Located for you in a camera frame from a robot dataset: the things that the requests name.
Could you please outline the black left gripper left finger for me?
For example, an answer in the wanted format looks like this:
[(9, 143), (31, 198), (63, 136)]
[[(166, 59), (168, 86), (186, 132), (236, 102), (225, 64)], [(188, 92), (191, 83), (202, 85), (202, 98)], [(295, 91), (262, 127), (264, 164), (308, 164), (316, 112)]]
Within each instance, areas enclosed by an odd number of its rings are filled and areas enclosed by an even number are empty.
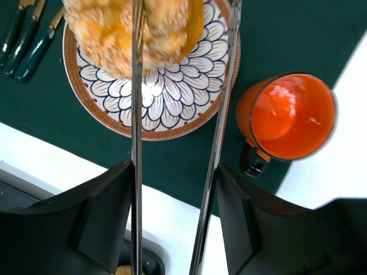
[(27, 208), (1, 212), (2, 274), (114, 274), (131, 204), (132, 164)]

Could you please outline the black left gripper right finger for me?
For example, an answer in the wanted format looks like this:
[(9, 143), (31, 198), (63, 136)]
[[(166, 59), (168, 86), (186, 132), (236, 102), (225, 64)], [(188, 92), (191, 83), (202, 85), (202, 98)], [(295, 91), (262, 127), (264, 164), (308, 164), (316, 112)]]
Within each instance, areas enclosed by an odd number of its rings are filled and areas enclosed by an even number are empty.
[(217, 199), (230, 274), (366, 273), (365, 199), (336, 199), (310, 210), (224, 163)]

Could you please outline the silver metal tongs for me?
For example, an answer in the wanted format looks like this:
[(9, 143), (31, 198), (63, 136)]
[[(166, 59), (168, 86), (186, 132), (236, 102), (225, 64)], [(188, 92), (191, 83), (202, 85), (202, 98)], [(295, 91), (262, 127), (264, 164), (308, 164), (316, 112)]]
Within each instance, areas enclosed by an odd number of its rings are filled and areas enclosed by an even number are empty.
[[(204, 193), (201, 202), (196, 238), (194, 242), (190, 274), (201, 274), (206, 248), (206, 239), (214, 200), (222, 143), (231, 96), (231, 82), (235, 71), (237, 40), (241, 22), (241, 1), (233, 1), (228, 22), (228, 54), (221, 103), (218, 110), (216, 130), (206, 175)], [(132, 188), (131, 225), (133, 274), (142, 274), (142, 66), (143, 66), (143, 1), (134, 1), (132, 6), (132, 149), (131, 160), (135, 171)]]

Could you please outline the round sugar-topped bun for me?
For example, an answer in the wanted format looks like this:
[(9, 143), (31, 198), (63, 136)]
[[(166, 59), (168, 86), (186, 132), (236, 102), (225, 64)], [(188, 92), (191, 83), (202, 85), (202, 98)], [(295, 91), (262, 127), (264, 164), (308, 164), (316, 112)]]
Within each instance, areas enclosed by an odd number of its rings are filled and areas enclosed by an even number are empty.
[[(89, 62), (132, 76), (132, 1), (64, 1), (65, 20)], [(180, 62), (204, 29), (203, 1), (143, 1), (143, 72)]]

